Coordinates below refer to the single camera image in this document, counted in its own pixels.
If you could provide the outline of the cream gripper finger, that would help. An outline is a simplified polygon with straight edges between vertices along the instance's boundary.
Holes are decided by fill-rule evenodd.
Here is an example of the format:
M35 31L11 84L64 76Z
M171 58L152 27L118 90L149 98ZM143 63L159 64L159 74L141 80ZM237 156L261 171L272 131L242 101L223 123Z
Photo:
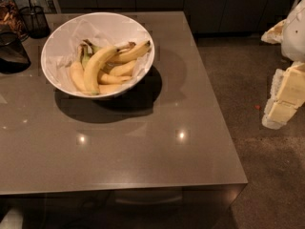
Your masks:
M283 40L283 28L286 20L282 20L265 31L261 36L261 40L269 44L281 44Z

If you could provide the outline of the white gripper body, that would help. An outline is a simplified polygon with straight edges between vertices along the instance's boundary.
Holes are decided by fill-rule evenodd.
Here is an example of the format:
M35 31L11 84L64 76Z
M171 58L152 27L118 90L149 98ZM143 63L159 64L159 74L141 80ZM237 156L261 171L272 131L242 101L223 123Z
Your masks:
M292 61L305 61L305 0L301 0L286 18L282 31L282 54Z

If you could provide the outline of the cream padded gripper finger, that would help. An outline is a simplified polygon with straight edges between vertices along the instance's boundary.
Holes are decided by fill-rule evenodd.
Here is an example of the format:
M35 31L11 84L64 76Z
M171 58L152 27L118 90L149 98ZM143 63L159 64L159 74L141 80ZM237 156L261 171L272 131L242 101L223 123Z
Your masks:
M278 130L285 126L305 103L305 63L294 62L286 70L274 73L262 125Z

